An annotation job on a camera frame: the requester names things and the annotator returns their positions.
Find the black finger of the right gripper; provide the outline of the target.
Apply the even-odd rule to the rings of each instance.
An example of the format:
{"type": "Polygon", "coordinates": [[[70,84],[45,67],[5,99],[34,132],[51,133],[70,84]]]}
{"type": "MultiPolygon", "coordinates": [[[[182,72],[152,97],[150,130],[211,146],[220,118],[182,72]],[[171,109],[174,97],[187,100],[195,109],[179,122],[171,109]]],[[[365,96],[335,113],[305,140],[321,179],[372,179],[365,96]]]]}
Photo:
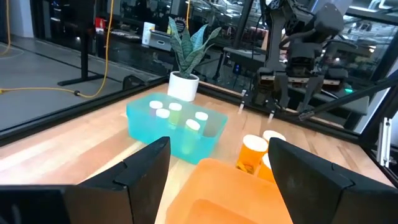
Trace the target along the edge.
{"type": "Polygon", "coordinates": [[[314,94],[321,92],[322,86],[323,84],[307,84],[304,99],[299,109],[300,112],[304,112],[307,109],[307,106],[314,94]]]}
{"type": "Polygon", "coordinates": [[[275,92],[280,106],[286,108],[290,100],[288,86],[285,84],[277,84],[275,92]]]}

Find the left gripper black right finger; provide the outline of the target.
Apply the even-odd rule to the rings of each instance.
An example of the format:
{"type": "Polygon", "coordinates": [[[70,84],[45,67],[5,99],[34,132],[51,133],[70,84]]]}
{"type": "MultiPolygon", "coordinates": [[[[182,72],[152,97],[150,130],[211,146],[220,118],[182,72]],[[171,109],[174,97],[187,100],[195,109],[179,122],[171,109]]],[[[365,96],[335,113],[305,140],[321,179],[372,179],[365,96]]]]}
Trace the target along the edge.
{"type": "Polygon", "coordinates": [[[268,155],[294,224],[398,224],[398,189],[279,138],[268,155]]]}

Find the orange pill bottle white cap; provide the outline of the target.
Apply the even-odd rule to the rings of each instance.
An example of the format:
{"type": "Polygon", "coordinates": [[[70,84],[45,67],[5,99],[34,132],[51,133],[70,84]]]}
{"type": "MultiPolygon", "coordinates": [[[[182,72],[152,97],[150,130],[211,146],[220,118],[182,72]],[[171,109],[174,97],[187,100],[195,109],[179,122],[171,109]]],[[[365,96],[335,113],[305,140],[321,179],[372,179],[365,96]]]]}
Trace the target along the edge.
{"type": "Polygon", "coordinates": [[[274,175],[272,173],[271,163],[269,160],[269,154],[265,153],[261,159],[257,176],[260,179],[267,180],[271,183],[275,183],[274,175]]]}
{"type": "Polygon", "coordinates": [[[273,131],[273,130],[266,130],[263,132],[262,137],[269,142],[271,140],[271,138],[278,138],[281,139],[283,141],[286,141],[286,138],[284,135],[282,135],[281,133],[278,133],[277,131],[273,131]]]}
{"type": "Polygon", "coordinates": [[[260,160],[267,152],[268,142],[259,136],[247,134],[243,137],[243,143],[236,162],[236,168],[248,174],[255,173],[260,160]]]}

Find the yellow vial white cap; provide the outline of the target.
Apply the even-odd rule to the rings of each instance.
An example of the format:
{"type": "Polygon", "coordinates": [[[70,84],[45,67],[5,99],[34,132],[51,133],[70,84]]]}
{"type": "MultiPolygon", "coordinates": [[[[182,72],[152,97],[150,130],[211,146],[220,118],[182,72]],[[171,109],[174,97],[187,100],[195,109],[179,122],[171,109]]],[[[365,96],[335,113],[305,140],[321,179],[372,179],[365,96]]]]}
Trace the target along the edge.
{"type": "Polygon", "coordinates": [[[187,119],[185,122],[182,152],[184,154],[191,154],[195,148],[198,140],[198,132],[200,130],[200,124],[193,120],[187,119]]]}

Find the short pale vial white cap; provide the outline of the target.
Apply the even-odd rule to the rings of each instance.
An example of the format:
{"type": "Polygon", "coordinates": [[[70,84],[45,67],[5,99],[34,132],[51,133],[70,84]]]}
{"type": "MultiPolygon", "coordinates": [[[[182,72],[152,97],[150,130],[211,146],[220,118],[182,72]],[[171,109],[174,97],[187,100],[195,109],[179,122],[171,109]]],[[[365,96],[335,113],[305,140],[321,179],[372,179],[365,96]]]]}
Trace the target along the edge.
{"type": "Polygon", "coordinates": [[[155,121],[159,126],[166,126],[169,123],[170,111],[165,108],[157,109],[155,112],[155,121]]]}

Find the green vial white cap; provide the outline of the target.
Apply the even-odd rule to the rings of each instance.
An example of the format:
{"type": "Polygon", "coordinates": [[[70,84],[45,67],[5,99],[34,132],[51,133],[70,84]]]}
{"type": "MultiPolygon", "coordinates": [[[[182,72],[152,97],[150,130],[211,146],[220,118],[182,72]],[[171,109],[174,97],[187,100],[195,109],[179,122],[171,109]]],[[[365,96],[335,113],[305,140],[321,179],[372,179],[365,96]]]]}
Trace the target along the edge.
{"type": "Polygon", "coordinates": [[[169,111],[170,111],[169,122],[171,125],[173,126],[178,125],[181,110],[182,110],[182,105],[180,103],[169,104],[169,111]]]}

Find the pink vial white cap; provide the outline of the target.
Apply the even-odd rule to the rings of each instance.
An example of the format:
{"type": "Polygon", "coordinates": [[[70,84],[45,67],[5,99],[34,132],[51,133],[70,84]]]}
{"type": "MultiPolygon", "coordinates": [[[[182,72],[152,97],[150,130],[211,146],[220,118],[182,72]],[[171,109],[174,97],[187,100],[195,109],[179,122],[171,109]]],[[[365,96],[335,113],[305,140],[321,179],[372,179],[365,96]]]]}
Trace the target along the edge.
{"type": "Polygon", "coordinates": [[[163,108],[163,103],[161,101],[155,101],[155,100],[154,101],[150,101],[149,102],[149,107],[150,107],[149,114],[151,116],[155,116],[156,115],[156,111],[158,109],[163,108]]]}

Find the clear vial white cap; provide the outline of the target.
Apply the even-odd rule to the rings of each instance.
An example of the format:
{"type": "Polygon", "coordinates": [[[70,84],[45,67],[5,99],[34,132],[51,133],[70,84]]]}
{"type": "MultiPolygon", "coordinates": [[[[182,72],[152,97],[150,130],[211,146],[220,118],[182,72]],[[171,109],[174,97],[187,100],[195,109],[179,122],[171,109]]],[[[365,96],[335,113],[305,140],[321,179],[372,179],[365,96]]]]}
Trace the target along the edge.
{"type": "Polygon", "coordinates": [[[198,133],[203,134],[206,127],[206,122],[208,121],[208,114],[202,111],[198,111],[195,113],[195,119],[200,125],[198,133]]]}

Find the teal translucent plastic bin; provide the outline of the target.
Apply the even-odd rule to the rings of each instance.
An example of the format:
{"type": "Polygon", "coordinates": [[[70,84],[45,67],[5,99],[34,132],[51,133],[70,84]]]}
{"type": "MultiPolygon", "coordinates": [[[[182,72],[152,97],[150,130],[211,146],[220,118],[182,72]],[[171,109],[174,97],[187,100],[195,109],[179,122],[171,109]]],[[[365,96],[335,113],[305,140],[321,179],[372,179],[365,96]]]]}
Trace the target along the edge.
{"type": "Polygon", "coordinates": [[[171,141],[171,154],[191,164],[197,164],[207,158],[215,149],[216,144],[224,130],[228,117],[215,110],[210,110],[191,102],[183,101],[163,93],[151,93],[127,104],[127,124],[130,137],[150,144],[163,136],[168,136],[171,141]],[[149,102],[161,101],[163,108],[169,110],[170,103],[180,103],[182,110],[177,126],[168,123],[166,126],[156,124],[155,116],[149,114],[149,102]],[[198,133],[198,140],[191,154],[182,152],[183,133],[187,119],[195,119],[195,113],[202,111],[208,114],[208,121],[203,134],[198,133]]]}

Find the orange translucent plastic bin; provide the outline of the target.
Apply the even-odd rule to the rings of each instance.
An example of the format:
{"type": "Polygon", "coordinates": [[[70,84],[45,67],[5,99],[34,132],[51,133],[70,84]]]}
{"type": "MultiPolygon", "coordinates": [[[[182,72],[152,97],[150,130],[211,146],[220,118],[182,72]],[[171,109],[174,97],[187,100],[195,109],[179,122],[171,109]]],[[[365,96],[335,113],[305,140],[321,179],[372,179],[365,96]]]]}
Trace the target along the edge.
{"type": "Polygon", "coordinates": [[[293,224],[276,184],[201,160],[167,209],[165,224],[293,224]]]}

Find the grey desk with black legs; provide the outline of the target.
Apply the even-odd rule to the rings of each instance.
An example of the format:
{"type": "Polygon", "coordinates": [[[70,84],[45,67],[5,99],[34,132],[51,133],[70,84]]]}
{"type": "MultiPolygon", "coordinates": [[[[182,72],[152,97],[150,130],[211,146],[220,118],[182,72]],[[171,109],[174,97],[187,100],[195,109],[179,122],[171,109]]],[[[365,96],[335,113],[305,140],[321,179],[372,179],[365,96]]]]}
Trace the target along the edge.
{"type": "Polygon", "coordinates": [[[212,80],[217,81],[221,75],[221,66],[229,65],[233,62],[232,72],[236,75],[242,74],[242,69],[245,68],[249,72],[257,72],[260,67],[264,66],[266,56],[253,50],[233,49],[224,47],[220,53],[216,73],[212,80]]]}

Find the white round plant pot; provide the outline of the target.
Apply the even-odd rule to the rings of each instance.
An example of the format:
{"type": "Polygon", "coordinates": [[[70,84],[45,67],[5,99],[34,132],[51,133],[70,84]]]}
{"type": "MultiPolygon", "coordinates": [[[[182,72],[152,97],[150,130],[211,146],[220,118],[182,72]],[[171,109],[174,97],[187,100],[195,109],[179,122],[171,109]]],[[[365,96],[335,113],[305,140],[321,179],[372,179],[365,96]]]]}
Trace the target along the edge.
{"type": "Polygon", "coordinates": [[[194,101],[200,79],[193,74],[190,78],[182,78],[178,71],[170,73],[167,94],[183,101],[194,101]]]}

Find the green snake plant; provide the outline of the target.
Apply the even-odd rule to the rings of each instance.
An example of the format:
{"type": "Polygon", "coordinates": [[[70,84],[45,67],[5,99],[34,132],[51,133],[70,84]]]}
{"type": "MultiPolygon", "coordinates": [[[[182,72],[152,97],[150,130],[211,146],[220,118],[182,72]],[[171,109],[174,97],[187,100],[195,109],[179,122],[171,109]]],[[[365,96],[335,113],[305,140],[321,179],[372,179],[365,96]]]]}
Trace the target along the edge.
{"type": "Polygon", "coordinates": [[[186,27],[179,34],[176,21],[169,17],[169,27],[171,29],[170,44],[177,57],[179,76],[190,79],[191,72],[211,47],[208,42],[218,36],[221,27],[214,29],[205,41],[203,38],[208,24],[203,25],[193,35],[190,35],[186,27]]]}

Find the grey storage box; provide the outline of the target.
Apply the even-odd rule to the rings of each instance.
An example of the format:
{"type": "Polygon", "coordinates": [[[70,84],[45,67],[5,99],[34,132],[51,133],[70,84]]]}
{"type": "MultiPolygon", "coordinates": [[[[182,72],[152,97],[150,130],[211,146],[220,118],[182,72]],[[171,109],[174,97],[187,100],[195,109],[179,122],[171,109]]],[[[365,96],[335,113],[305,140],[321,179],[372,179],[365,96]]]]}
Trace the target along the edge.
{"type": "Polygon", "coordinates": [[[170,34],[157,30],[151,30],[149,46],[155,49],[170,52],[171,50],[170,34]]]}

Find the black bracket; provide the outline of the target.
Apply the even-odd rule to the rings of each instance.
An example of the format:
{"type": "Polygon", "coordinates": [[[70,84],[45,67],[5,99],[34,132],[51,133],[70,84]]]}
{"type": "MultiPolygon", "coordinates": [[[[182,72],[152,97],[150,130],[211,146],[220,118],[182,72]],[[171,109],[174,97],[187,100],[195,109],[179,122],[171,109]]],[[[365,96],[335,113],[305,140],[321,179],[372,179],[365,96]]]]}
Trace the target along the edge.
{"type": "Polygon", "coordinates": [[[123,79],[123,90],[129,90],[139,86],[146,86],[147,81],[136,75],[128,75],[123,79]]]}

